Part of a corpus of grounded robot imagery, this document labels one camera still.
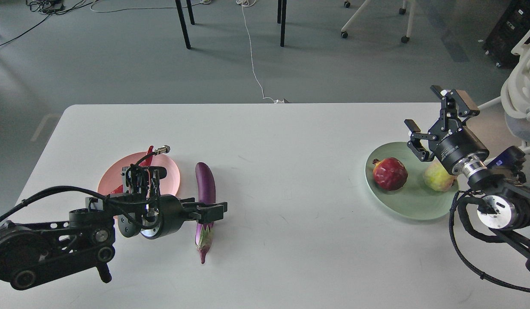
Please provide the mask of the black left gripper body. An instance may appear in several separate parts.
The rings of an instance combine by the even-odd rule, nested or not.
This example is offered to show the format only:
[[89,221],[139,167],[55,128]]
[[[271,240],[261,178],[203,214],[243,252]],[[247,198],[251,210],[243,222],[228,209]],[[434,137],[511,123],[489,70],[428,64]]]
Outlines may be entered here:
[[173,195],[162,195],[160,198],[159,218],[157,226],[148,230],[141,230],[143,237],[155,240],[159,237],[176,233],[183,223],[191,221],[188,211],[182,205],[182,200]]

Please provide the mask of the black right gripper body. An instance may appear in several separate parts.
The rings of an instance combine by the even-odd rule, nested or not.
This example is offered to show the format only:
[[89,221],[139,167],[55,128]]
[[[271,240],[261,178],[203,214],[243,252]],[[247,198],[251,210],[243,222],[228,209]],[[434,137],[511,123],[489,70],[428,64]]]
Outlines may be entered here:
[[487,147],[468,128],[450,130],[438,142],[432,143],[432,152],[451,175],[460,173],[459,162],[469,156],[486,160],[490,155]]

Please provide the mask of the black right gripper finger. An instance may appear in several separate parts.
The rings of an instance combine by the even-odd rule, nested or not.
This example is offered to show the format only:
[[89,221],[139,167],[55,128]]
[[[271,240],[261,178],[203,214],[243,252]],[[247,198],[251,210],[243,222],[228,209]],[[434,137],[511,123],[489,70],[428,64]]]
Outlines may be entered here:
[[432,141],[433,149],[439,143],[439,137],[431,133],[422,133],[420,127],[412,119],[405,119],[404,124],[409,129],[410,140],[407,142],[408,148],[414,153],[418,160],[422,162],[431,162],[434,160],[434,154],[424,148],[422,139]]
[[431,127],[433,135],[445,136],[462,130],[467,119],[480,114],[477,104],[463,90],[446,90],[432,85],[431,91],[441,100],[438,120]]

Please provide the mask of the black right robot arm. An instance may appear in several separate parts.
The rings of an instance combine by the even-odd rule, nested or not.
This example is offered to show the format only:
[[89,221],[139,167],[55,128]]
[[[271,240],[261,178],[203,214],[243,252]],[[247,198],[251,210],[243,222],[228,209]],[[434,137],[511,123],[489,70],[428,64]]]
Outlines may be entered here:
[[441,100],[438,120],[422,133],[412,119],[406,119],[408,148],[422,162],[438,160],[452,176],[467,178],[469,189],[457,191],[449,210],[449,235],[462,262],[479,278],[493,284],[530,293],[530,288],[509,284],[483,272],[469,262],[458,248],[454,216],[469,235],[490,244],[508,244],[526,258],[530,272],[530,239],[517,232],[530,226],[530,188],[525,186],[522,168],[525,154],[511,146],[490,163],[486,146],[467,128],[467,121],[479,115],[479,108],[462,90],[444,90],[432,85]]

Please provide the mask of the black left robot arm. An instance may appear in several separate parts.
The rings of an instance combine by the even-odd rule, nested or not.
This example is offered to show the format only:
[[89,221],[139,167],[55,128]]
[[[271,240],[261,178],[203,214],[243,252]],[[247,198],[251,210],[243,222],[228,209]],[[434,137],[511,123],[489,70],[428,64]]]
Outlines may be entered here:
[[[167,169],[151,159],[170,151],[150,148],[134,164],[122,168],[121,192],[102,195],[74,186],[53,186],[26,198],[0,216],[0,280],[16,290],[31,289],[72,274],[96,268],[104,283],[112,280],[108,262],[115,256],[115,226],[124,237],[146,239],[176,233],[183,223],[197,223],[196,245],[205,262],[212,227],[223,219],[227,202],[215,201],[210,168],[200,162],[195,172],[198,199],[161,193]],[[24,207],[62,192],[87,195],[82,209],[70,211],[67,221],[14,223],[8,217]]]

